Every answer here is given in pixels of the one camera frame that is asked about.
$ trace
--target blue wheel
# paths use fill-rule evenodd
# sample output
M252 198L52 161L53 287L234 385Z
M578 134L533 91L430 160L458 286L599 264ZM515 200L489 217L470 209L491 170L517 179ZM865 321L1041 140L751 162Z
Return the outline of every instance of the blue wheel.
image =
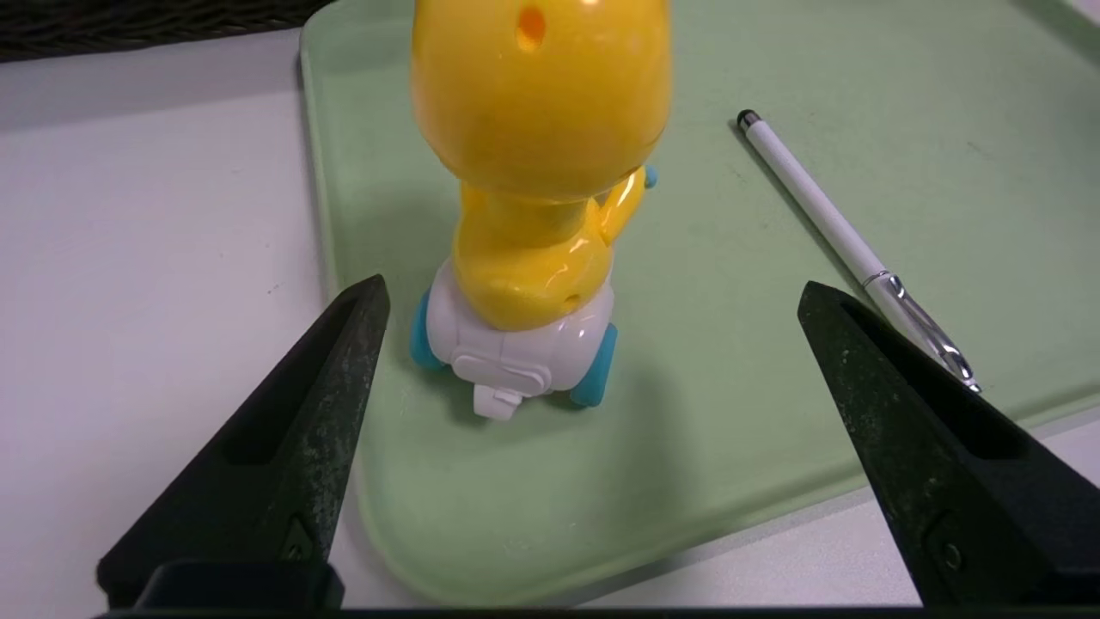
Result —
M646 164L646 181L644 186L647 189L652 189L657 186L657 168L648 163Z
M618 340L618 330L615 329L615 325L607 325L604 340L600 343L600 351L596 352L596 358L592 361L587 374L569 393L569 399L574 405L598 407L603 402L604 389L607 388L607 375L612 372L612 358L615 356L616 340Z
M416 308L416 319L413 321L413 335L409 338L409 355L416 365L426 371L438 371L443 367L443 363L436 358L428 344L428 295L431 290L424 292L420 297L420 305Z

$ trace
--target white table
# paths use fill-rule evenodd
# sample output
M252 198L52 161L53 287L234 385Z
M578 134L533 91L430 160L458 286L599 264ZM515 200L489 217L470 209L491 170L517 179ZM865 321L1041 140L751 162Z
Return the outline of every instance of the white table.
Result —
M320 313L301 112L296 32L0 65L4 616L101 611L96 562ZM1097 420L1042 433L1093 482ZM422 604L362 538L345 506L345 606ZM867 490L593 596L917 601Z

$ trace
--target plastic tray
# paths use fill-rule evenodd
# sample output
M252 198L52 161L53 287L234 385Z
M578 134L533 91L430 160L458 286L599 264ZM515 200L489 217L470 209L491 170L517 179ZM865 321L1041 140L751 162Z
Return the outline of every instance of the plastic tray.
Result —
M727 128L745 107L991 402L1026 425L1100 404L1100 74L1042 4L673 2L673 113L661 184L617 245L606 400L530 401L508 423L407 354L458 211L409 109L411 2L314 16L301 62L330 290L383 273L393 297L356 476L389 570L446 604L532 601L864 484L795 320L806 279L851 281Z

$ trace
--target white pen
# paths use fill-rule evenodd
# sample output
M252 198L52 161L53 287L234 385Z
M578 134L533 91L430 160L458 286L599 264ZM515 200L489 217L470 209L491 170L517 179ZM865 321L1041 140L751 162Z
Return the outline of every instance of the white pen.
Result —
M743 110L737 114L737 126L768 163L787 190L794 196L802 210L821 230L828 244L839 254L840 259L856 276L859 285L878 306L882 317L899 333L904 335L930 357L939 362L955 375L963 385L976 394L981 388L975 383L970 365L952 343L944 330L917 305L909 294L901 278L882 264L867 241L840 214L836 206L804 167L787 150L776 132L768 126L760 114Z

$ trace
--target hole in toy head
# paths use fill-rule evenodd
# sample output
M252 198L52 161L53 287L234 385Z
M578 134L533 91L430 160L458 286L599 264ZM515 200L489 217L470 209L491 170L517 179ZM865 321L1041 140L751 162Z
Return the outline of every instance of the hole in toy head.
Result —
M547 21L542 16L542 11L527 7L519 12L519 21L516 22L516 44L520 49L525 52L538 49L546 34Z

